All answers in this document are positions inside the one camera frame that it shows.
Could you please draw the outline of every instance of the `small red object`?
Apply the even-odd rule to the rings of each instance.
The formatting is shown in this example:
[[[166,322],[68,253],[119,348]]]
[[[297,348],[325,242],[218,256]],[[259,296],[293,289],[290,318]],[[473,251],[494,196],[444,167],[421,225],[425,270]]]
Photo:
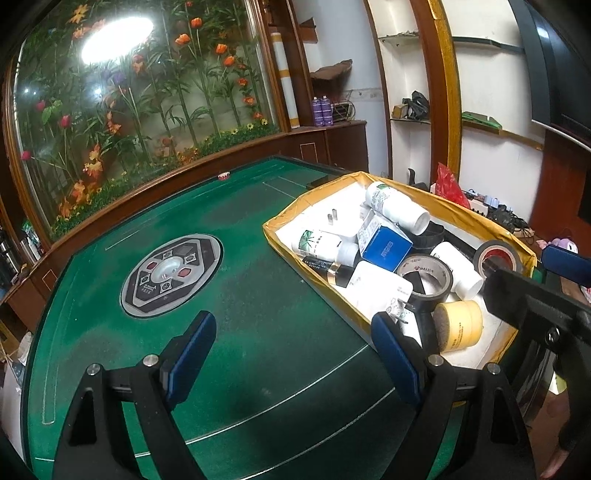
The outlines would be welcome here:
[[[458,185],[452,171],[440,163],[437,166],[437,182],[435,183],[435,195],[445,198],[453,203],[470,210],[470,202]]]

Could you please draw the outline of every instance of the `roll of tape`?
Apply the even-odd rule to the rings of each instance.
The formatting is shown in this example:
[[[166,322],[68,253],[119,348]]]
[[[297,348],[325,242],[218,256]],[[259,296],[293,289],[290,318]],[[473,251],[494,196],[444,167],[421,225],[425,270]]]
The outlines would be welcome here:
[[[482,311],[474,300],[440,303],[433,321],[442,353],[476,345],[482,336]]]
[[[521,273],[523,271],[523,264],[519,259],[516,250],[498,240],[490,240],[483,243],[473,260],[474,269],[480,274],[482,278],[486,278],[491,272],[495,271],[500,266],[508,267],[510,270]]]
[[[437,304],[443,302],[452,291],[453,276],[450,268],[441,260],[429,255],[409,255],[398,266],[396,273],[403,277],[410,272],[424,272],[437,280],[439,287],[434,293],[426,294],[413,289],[408,303],[413,313],[431,313]]]

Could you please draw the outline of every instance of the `plush toy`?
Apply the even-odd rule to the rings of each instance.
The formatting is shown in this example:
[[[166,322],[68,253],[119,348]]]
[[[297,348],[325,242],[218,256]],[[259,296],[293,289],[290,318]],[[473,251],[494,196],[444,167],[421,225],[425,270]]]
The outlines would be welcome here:
[[[555,238],[550,243],[545,240],[537,240],[536,243],[538,246],[543,250],[548,245],[556,245],[557,247],[564,248],[570,252],[579,253],[579,249],[577,248],[577,244],[575,244],[570,238]]]

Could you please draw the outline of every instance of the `bottle label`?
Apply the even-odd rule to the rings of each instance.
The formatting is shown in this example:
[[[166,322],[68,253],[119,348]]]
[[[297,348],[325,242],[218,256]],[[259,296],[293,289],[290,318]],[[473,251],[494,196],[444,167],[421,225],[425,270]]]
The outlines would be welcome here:
[[[334,261],[342,240],[337,235],[305,230],[298,243],[302,254],[321,260]]]

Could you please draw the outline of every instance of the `black bag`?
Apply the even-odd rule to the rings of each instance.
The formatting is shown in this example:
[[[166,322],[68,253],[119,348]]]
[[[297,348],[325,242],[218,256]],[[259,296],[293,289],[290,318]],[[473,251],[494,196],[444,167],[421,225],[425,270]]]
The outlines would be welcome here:
[[[413,92],[413,98],[403,98],[402,103],[408,105],[407,118],[411,120],[425,120],[429,118],[429,100],[418,92]]]

